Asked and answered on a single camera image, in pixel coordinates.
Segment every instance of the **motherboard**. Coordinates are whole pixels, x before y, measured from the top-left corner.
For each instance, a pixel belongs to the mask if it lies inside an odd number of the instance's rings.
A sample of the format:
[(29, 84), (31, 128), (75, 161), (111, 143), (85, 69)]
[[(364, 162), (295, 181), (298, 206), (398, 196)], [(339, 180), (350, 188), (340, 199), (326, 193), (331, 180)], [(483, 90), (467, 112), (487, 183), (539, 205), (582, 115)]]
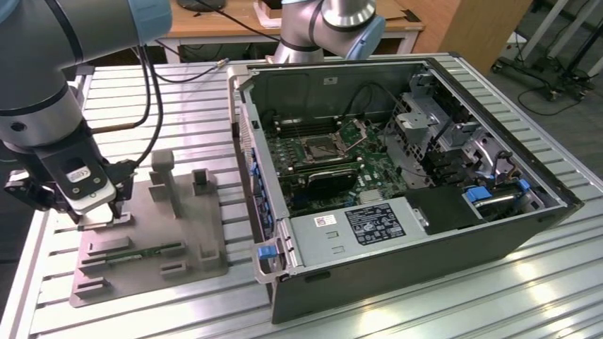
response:
[(268, 148), (292, 216), (402, 196), (406, 182), (370, 121), (338, 121), (331, 133), (275, 132)]

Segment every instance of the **wooden table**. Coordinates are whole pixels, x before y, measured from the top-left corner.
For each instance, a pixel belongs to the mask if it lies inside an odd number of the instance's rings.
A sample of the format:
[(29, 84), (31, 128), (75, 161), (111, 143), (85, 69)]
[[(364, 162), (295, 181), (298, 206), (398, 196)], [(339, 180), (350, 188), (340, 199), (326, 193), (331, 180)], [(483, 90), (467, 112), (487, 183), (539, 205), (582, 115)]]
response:
[[(279, 37), (280, 29), (268, 29), (260, 25), (254, 10), (254, 0), (226, 0), (224, 12), (255, 30), (274, 37)], [(200, 16), (195, 16), (196, 13), (183, 9), (176, 4), (176, 0), (172, 0), (172, 13), (172, 31), (160, 39), (172, 49), (178, 50), (178, 46), (184, 44), (230, 44), (272, 41), (267, 37), (247, 30), (218, 13), (202, 13)], [(387, 21), (383, 38), (400, 39), (396, 49), (398, 54), (408, 54), (412, 51), (416, 36), (423, 28), (423, 23), (410, 22), (404, 18)], [(170, 51), (166, 51), (166, 56), (168, 63), (180, 63), (180, 58)]]
[(490, 72), (531, 0), (399, 0), (426, 24), (412, 53), (455, 51)]

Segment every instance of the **white table leg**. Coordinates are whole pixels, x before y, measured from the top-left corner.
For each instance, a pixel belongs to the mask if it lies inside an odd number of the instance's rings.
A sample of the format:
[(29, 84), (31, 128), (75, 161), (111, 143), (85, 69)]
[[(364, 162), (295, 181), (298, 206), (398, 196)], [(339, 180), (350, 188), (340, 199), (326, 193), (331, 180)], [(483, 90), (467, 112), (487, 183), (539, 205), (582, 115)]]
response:
[(526, 60), (528, 58), (528, 55), (532, 51), (532, 49), (536, 47), (538, 42), (543, 38), (543, 35), (546, 31), (548, 30), (548, 27), (555, 21), (556, 16), (559, 15), (563, 7), (566, 6), (568, 0), (558, 0), (554, 8), (550, 10), (550, 13), (547, 17), (543, 20), (543, 23), (540, 26), (538, 26), (535, 34), (531, 36), (530, 41), (524, 45), (524, 48), (522, 49), (522, 57)]
[(591, 3), (578, 14), (576, 19), (574, 20), (572, 24), (566, 29), (566, 32), (563, 33), (562, 38), (559, 38), (559, 41), (556, 42), (554, 48), (551, 49), (551, 51), (548, 53), (550, 58), (556, 57), (559, 52), (562, 52), (563, 47), (566, 46), (567, 42), (572, 38), (578, 29), (580, 28), (582, 23), (586, 21), (588, 16), (592, 14), (592, 11), (596, 9), (599, 2), (602, 2), (602, 0), (591, 0)]
[(419, 31), (406, 32), (398, 46), (396, 54), (411, 54), (412, 48), (415, 46), (416, 37), (419, 36)]
[(588, 71), (588, 76), (591, 77), (596, 76), (602, 72), (602, 69), (603, 69), (603, 58), (600, 58), (599, 61), (596, 61), (596, 64)]
[[(180, 39), (170, 39), (170, 38), (164, 38), (164, 39), (159, 39), (159, 41), (168, 46), (171, 49), (174, 49), (176, 52), (179, 52), (178, 47), (180, 46)], [(166, 52), (166, 59), (168, 60), (168, 64), (180, 64), (180, 57), (174, 54), (168, 49), (163, 49), (163, 51)]]

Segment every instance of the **black cable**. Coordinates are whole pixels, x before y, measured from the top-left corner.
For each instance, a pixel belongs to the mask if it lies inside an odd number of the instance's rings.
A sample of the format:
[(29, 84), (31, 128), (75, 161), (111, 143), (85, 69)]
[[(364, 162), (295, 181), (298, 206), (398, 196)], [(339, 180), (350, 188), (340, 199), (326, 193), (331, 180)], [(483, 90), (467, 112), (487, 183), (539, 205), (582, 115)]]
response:
[[(587, 0), (587, 1), (584, 1), (584, 3), (582, 4), (582, 6), (580, 6), (580, 8), (578, 8), (578, 11), (576, 11), (576, 16), (580, 14), (580, 12), (582, 12), (582, 10), (584, 9), (584, 6), (586, 6), (586, 4), (588, 3), (588, 2), (591, 2), (591, 0)], [(555, 37), (554, 37), (554, 41), (551, 41), (551, 43), (547, 45), (547, 48), (546, 48), (546, 52), (544, 52), (544, 54), (548, 54), (548, 51), (550, 51), (550, 48), (554, 46), (554, 44), (556, 43), (556, 40), (559, 39), (559, 36), (562, 35), (562, 32), (568, 28), (568, 26), (572, 24), (572, 21), (570, 21), (564, 26), (563, 26), (563, 28), (559, 30), (559, 32), (556, 32), (556, 34), (555, 34)]]
[(495, 177), (496, 175), (496, 168), (499, 167), (499, 159), (507, 159), (510, 160), (510, 158), (512, 157), (512, 152), (508, 152), (507, 150), (500, 150), (499, 152), (496, 152), (496, 155), (494, 156), (494, 161), (492, 161), (492, 169), (490, 171), (490, 176)]
[(519, 34), (518, 34), (518, 31), (515, 31), (514, 33), (515, 33), (515, 46), (518, 47), (518, 57), (519, 57), (518, 60), (522, 62), (522, 65), (526, 66), (526, 60), (524, 60), (524, 56), (522, 54), (522, 48), (519, 48)]
[(218, 14), (220, 14), (222, 16), (227, 17), (230, 20), (235, 21), (240, 26), (243, 26), (247, 30), (250, 30), (251, 32), (254, 32), (258, 35), (262, 35), (263, 37), (268, 38), (270, 40), (274, 40), (276, 42), (280, 42), (280, 40), (276, 37), (270, 36), (268, 34), (264, 34), (263, 32), (260, 32), (259, 30), (255, 30), (254, 28), (248, 27), (244, 23), (242, 23), (238, 19), (235, 19), (230, 14), (226, 14), (224, 12), (222, 12), (220, 9), (215, 8), (214, 6), (211, 6), (210, 4), (206, 3), (206, 1), (203, 0), (195, 0), (199, 4), (204, 5), (208, 9), (211, 9), (214, 12), (216, 12)]
[(530, 93), (530, 92), (532, 92), (532, 91), (535, 91), (535, 90), (542, 90), (542, 89), (544, 89), (544, 87), (532, 88), (532, 89), (530, 89), (530, 90), (526, 90), (524, 92), (522, 92), (522, 93), (518, 95), (518, 102), (519, 102), (519, 104), (523, 106), (523, 108), (526, 108), (530, 112), (532, 112), (532, 113), (536, 114), (536, 115), (540, 115), (540, 116), (543, 116), (543, 117), (551, 117), (551, 116), (558, 115), (559, 113), (564, 112), (566, 110), (568, 110), (570, 108), (572, 108), (574, 106), (576, 106), (576, 105), (582, 102), (582, 101), (578, 101), (575, 104), (568, 105), (567, 107), (564, 107), (563, 109), (558, 110), (558, 111), (554, 112), (554, 113), (550, 113), (550, 114), (547, 114), (547, 113), (540, 113), (539, 111), (535, 111), (534, 109), (531, 109), (531, 108), (523, 103), (522, 97), (523, 97), (527, 93)]
[[(162, 45), (168, 51), (171, 51), (174, 54), (176, 54), (179, 57), (182, 57), (182, 59), (186, 62), (191, 62), (191, 60), (187, 60), (172, 48), (170, 48), (168, 46), (166, 46), (166, 44), (163, 42), (160, 42), (159, 40), (155, 40), (155, 42)], [(211, 71), (214, 71), (215, 69), (218, 69), (218, 65), (214, 65), (214, 67), (211, 67), (210, 69), (207, 69), (206, 71), (203, 71), (200, 74), (198, 74), (196, 76), (194, 76), (192, 78), (184, 79), (184, 80), (170, 80), (167, 79), (164, 76), (162, 76), (160, 74), (156, 74), (158, 78), (160, 78), (162, 80), (164, 80), (164, 82), (167, 83), (187, 83), (192, 80), (198, 80), (202, 76), (204, 76), (206, 74), (208, 74)]]
[(132, 52), (137, 56), (140, 60), (140, 66), (143, 67), (143, 77), (144, 77), (144, 87), (145, 87), (145, 96), (147, 96), (147, 102), (145, 102), (145, 108), (143, 117), (140, 120), (132, 124), (119, 124), (112, 126), (104, 126), (97, 127), (92, 129), (92, 134), (100, 134), (107, 132), (115, 132), (115, 131), (124, 131), (127, 129), (135, 129), (140, 125), (143, 125), (150, 118), (151, 113), (151, 85), (150, 85), (150, 74), (147, 73), (147, 67), (145, 67), (145, 60), (143, 59), (145, 57), (144, 53), (141, 53), (143, 49), (140, 47), (136, 47), (136, 49), (131, 48)]
[(516, 72), (522, 73), (524, 76), (530, 76), (531, 78), (539, 80), (543, 84), (544, 87), (550, 90), (552, 88), (552, 86), (550, 85), (550, 82), (547, 80), (544, 80), (543, 78), (540, 78), (539, 76), (530, 74), (527, 71), (524, 71), (523, 69), (520, 69), (519, 67), (515, 67), (514, 65), (510, 65), (512, 67), (512, 69), (516, 70)]
[(411, 171), (411, 170), (408, 170), (408, 169), (406, 169), (404, 167), (402, 167), (402, 166), (399, 166), (399, 168), (402, 168), (403, 169), (403, 171), (407, 171), (410, 174), (414, 174), (414, 175), (416, 175), (418, 177), (424, 177), (424, 178), (430, 178), (431, 179), (431, 176), (430, 175), (423, 175), (423, 174), (419, 174), (419, 173), (416, 173), (416, 172), (414, 172), (414, 171)]
[(387, 88), (384, 88), (384, 86), (380, 83), (376, 83), (375, 81), (367, 81), (367, 82), (362, 83), (358, 86), (356, 91), (351, 95), (348, 104), (346, 105), (346, 109), (344, 109), (344, 111), (342, 113), (342, 119), (347, 117), (347, 115), (348, 115), (348, 113), (351, 111), (351, 106), (355, 103), (355, 100), (356, 100), (356, 97), (360, 94), (360, 91), (363, 89), (368, 88), (370, 86), (374, 86), (374, 87), (379, 88), (382, 91), (384, 91), (384, 93), (390, 96), (391, 100), (396, 103), (396, 105), (399, 105), (400, 107), (403, 106), (403, 103), (398, 100), (398, 97), (394, 95), (394, 93), (391, 93), (391, 91)]
[(150, 144), (148, 144), (143, 154), (140, 155), (139, 160), (136, 161), (136, 167), (140, 166), (144, 159), (147, 159), (147, 157), (150, 156), (152, 148), (155, 147), (155, 144), (158, 142), (159, 134), (162, 133), (162, 127), (163, 127), (163, 99), (162, 99), (162, 90), (159, 89), (158, 74), (156, 74), (156, 70), (155, 70), (155, 65), (152, 64), (152, 61), (148, 57), (147, 45), (144, 45), (140, 50), (143, 52), (140, 60), (141, 60), (141, 62), (144, 62), (145, 66), (150, 67), (152, 87), (155, 89), (155, 96), (156, 96), (156, 100), (158, 100), (158, 124), (156, 124), (156, 128), (155, 128), (155, 132), (152, 133)]
[(351, 111), (351, 107), (352, 107), (352, 105), (355, 103), (356, 97), (360, 95), (362, 90), (366, 89), (366, 88), (370, 88), (367, 83), (364, 83), (360, 86), (358, 86), (356, 91), (351, 95), (348, 104), (346, 105), (346, 108), (343, 110), (342, 117), (339, 118), (340, 120), (343, 120), (348, 116), (348, 113)]
[(145, 53), (143, 53), (143, 48), (140, 46), (136, 46), (136, 51), (137, 51), (137, 55), (139, 55), (139, 58), (140, 58), (140, 66), (143, 67), (147, 103), (145, 103), (145, 109), (144, 109), (144, 113), (143, 113), (143, 118), (133, 124), (133, 128), (136, 128), (137, 126), (140, 126), (141, 124), (145, 123), (147, 119), (150, 118), (150, 113), (151, 113), (151, 85), (150, 85), (150, 74), (148, 74), (147, 67), (145, 67), (145, 63), (148, 61), (143, 60), (143, 58), (145, 58)]
[(364, 106), (360, 109), (360, 113), (364, 113), (367, 111), (368, 106), (371, 105), (372, 101), (374, 101), (374, 88), (368, 88), (371, 91), (368, 93), (368, 100), (367, 103), (364, 104)]
[(435, 146), (438, 140), (440, 140), (442, 136), (444, 135), (444, 132), (448, 130), (448, 127), (451, 127), (452, 123), (454, 123), (454, 118), (450, 117), (448, 120), (446, 121), (440, 131), (435, 135), (434, 139), (430, 141), (430, 144), (428, 144), (426, 152), (428, 152), (431, 150), (431, 148)]
[(192, 62), (192, 60), (187, 59), (184, 56), (180, 55), (180, 53), (178, 53), (178, 51), (175, 51), (167, 44), (164, 44), (163, 42), (160, 42), (159, 40), (155, 40), (155, 42), (158, 43), (159, 46), (162, 46), (163, 48), (166, 48), (170, 52), (172, 52), (174, 54), (176, 54), (180, 59), (183, 59), (186, 62)]
[(191, 47), (191, 46), (187, 46), (187, 45), (184, 45), (188, 49), (194, 49), (195, 51), (198, 51), (198, 50), (200, 50), (202, 48), (204, 48), (206, 47), (206, 45), (203, 44), (202, 46), (199, 46), (199, 47)]
[(215, 58), (218, 58), (218, 56), (220, 55), (220, 52), (223, 51), (223, 47), (224, 47), (224, 45), (222, 44), (220, 47), (218, 47), (216, 54), (211, 58), (207, 58), (206, 61), (212, 61)]
[(202, 76), (204, 76), (206, 74), (208, 74), (211, 71), (214, 71), (218, 68), (218, 65), (214, 65), (214, 67), (211, 67), (210, 69), (207, 69), (206, 71), (200, 72), (196, 76), (194, 76), (192, 78), (184, 79), (184, 80), (170, 80), (167, 78), (164, 78), (163, 76), (158, 75), (158, 78), (160, 78), (162, 80), (164, 80), (164, 82), (167, 83), (187, 83), (192, 80), (198, 80)]

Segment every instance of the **floor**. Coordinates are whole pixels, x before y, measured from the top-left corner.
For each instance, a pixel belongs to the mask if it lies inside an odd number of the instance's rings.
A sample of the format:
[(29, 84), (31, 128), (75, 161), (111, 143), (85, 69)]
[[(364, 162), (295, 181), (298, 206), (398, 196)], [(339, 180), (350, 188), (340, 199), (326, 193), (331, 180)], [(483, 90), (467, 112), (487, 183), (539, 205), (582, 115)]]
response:
[[(528, 13), (519, 25), (519, 32), (523, 36), (530, 37), (534, 34), (544, 16), (547, 15), (547, 9), (543, 8), (538, 13)], [(552, 41), (554, 35), (567, 24), (564, 18), (558, 18), (550, 29), (550, 32), (542, 39), (543, 46)], [(580, 44), (586, 41), (590, 32), (586, 29), (580, 29), (576, 33), (572, 41), (564, 48), (564, 52), (559, 55), (562, 62), (570, 60), (572, 53), (578, 50)], [(587, 54), (582, 69), (590, 69), (596, 60), (602, 57), (603, 53), (603, 39), (599, 39), (598, 43)], [(133, 61), (131, 55), (125, 55), (121, 60), (124, 62)], [(499, 74), (490, 74), (490, 81), (502, 90), (502, 92), (518, 103), (518, 95), (527, 89), (538, 87), (540, 84), (514, 70), (504, 70)], [(555, 117), (542, 117), (536, 114), (528, 113), (534, 120), (543, 126), (544, 130), (551, 136), (562, 143), (562, 145), (570, 150), (570, 152), (579, 158), (586, 166), (594, 171), (594, 173), (603, 177), (603, 138), (600, 134), (603, 132), (603, 80), (595, 78), (592, 81), (599, 88), (594, 93), (590, 93), (586, 99), (575, 107), (566, 110)], [(528, 107), (539, 112), (550, 113), (564, 108), (567, 105), (575, 103), (568, 98), (560, 98), (555, 102), (546, 101), (536, 93), (528, 93), (524, 96), (524, 102)], [(0, 149), (0, 159), (5, 159), (3, 149)], [(0, 165), (0, 182), (4, 182), (7, 173), (11, 167)], [(19, 203), (15, 202), (9, 196), (0, 191), (0, 220), (9, 220), (1, 225), (1, 237), (0, 237), (0, 315), (4, 309), (5, 299), (12, 284), (12, 278), (16, 271), (16, 260), (19, 259), (24, 239), (27, 236), (28, 225), (31, 222), (32, 212)]]
[[(547, 13), (548, 9), (543, 8), (538, 13), (526, 14), (518, 28), (518, 31), (526, 38), (530, 38), (536, 31)], [(558, 16), (547, 34), (540, 40), (542, 47), (546, 47), (554, 41), (556, 32), (559, 32), (567, 23), (568, 20)], [(590, 31), (580, 28), (558, 56), (563, 64), (568, 63), (574, 53), (576, 53), (580, 45), (588, 39), (588, 35)], [(538, 58), (543, 55), (543, 51), (543, 48), (535, 50), (527, 60), (530, 61), (532, 58)], [(603, 39), (599, 38), (582, 60), (579, 69), (587, 71), (602, 56)], [(523, 76), (512, 69), (506, 69), (498, 74), (491, 73), (487, 78), (507, 97), (514, 100), (515, 104), (518, 104), (518, 95), (523, 91), (542, 86), (539, 81)], [(596, 85), (595, 91), (587, 94), (584, 100), (575, 107), (567, 109), (555, 117), (542, 117), (530, 113), (527, 110), (524, 111), (590, 170), (599, 177), (603, 177), (603, 138), (599, 137), (603, 132), (603, 76), (595, 77), (592, 83)], [(544, 114), (550, 114), (567, 107), (567, 105), (576, 103), (567, 97), (562, 97), (555, 102), (548, 102), (538, 93), (528, 93), (522, 97), (522, 101), (532, 110)]]

